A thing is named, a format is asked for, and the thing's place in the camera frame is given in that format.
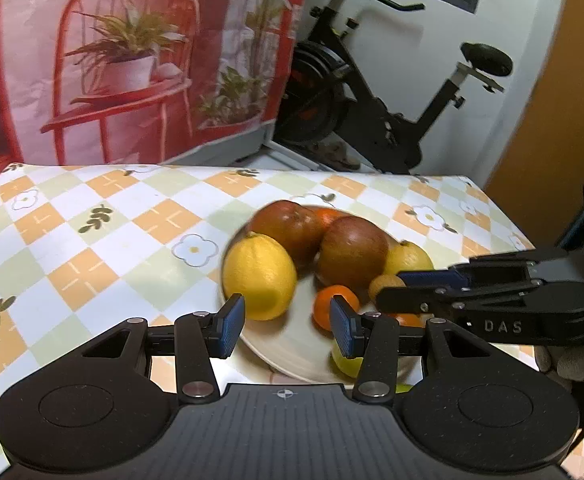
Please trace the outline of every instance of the tablecloth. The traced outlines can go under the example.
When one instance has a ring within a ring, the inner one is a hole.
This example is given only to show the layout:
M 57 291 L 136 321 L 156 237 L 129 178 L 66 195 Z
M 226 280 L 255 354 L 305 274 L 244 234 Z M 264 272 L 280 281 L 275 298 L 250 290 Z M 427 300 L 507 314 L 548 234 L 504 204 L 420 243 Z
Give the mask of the tablecloth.
M 13 163 L 0 174 L 0 395 L 128 317 L 217 311 L 224 246 L 280 199 L 367 218 L 438 268 L 532 247 L 462 176 Z M 503 348 L 534 366 L 530 347 Z M 173 389 L 172 366 L 155 359 L 153 380 Z M 215 370 L 225 382 L 290 381 L 242 344 Z M 0 472 L 6 464 L 0 447 Z M 584 443 L 567 466 L 584 471 Z

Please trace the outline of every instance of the exercise bike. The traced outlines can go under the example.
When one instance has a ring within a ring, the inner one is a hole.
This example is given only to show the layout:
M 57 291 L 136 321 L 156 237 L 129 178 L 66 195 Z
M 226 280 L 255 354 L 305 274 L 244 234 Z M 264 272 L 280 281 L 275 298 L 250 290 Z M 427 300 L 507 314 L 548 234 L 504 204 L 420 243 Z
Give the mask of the exercise bike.
M 399 5 L 392 0 L 376 0 L 402 12 L 424 10 L 423 4 Z M 314 7 L 310 15 L 317 19 L 309 38 L 294 49 L 291 74 L 285 87 L 275 126 L 274 140 L 313 158 L 310 147 L 335 132 L 352 148 L 383 173 L 407 174 L 421 162 L 419 142 L 448 103 L 460 108 L 465 98 L 457 95 L 467 76 L 481 81 L 489 92 L 504 88 L 486 76 L 504 77 L 512 72 L 511 58 L 486 44 L 463 43 L 460 51 L 470 64 L 458 63 L 454 73 L 443 83 L 435 97 L 416 121 L 391 113 L 372 94 L 343 39 L 348 31 L 338 33 L 333 23 L 344 0 L 330 0 Z M 346 27 L 355 30 L 351 18 Z M 345 97 L 347 85 L 355 99 Z M 329 160 L 320 160 L 336 170 L 343 169 Z

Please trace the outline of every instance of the mural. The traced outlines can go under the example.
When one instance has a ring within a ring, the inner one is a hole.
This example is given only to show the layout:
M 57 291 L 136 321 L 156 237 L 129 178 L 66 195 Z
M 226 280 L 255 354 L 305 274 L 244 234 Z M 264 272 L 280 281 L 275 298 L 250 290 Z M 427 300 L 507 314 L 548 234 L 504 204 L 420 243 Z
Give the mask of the mural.
M 303 0 L 0 0 L 0 158 L 155 164 L 273 121 Z

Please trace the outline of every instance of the white wall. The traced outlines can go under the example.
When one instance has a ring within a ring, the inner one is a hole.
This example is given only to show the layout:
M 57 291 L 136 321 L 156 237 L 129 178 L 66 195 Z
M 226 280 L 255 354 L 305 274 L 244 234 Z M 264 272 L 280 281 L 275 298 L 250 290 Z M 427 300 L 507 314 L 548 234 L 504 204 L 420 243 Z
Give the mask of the white wall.
M 300 37 L 313 24 L 309 9 L 327 1 L 306 0 Z M 505 95 L 490 94 L 478 80 L 468 79 L 460 92 L 467 102 L 460 110 L 446 108 L 422 141 L 424 158 L 417 173 L 480 175 L 478 183 L 483 184 L 536 81 L 562 0 L 479 0 L 475 14 L 440 0 L 395 1 L 423 2 L 427 8 L 398 12 L 373 0 L 346 0 L 337 22 L 343 25 L 347 17 L 360 22 L 347 46 L 390 111 L 418 118 L 462 60 L 459 47 L 464 41 L 492 44 L 514 61 L 512 76 L 501 80 Z M 532 28 L 539 29 L 529 45 L 533 56 L 527 52 Z M 521 94 L 523 100 L 510 98 L 510 92 Z

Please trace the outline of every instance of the lemon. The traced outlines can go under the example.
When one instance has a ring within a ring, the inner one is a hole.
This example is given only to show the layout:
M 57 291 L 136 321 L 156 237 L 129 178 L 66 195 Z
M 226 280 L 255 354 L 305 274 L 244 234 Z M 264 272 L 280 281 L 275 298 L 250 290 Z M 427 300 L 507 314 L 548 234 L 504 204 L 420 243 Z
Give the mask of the lemon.
M 434 264 L 418 245 L 403 240 L 388 251 L 383 274 L 396 274 L 402 270 L 434 270 Z
M 276 240 L 249 233 L 227 253 L 222 282 L 226 298 L 234 293 L 245 297 L 247 319 L 265 321 L 287 310 L 296 287 L 296 269 Z
M 362 357 L 355 357 L 354 359 L 343 357 L 339 344 L 335 339 L 332 341 L 331 356 L 334 364 L 339 370 L 341 370 L 341 372 L 350 377 L 357 377 L 358 372 L 361 370 L 361 365 L 363 364 Z
M 381 274 L 380 276 L 376 276 L 367 289 L 372 303 L 376 304 L 376 296 L 386 286 L 405 286 L 405 282 L 395 274 Z

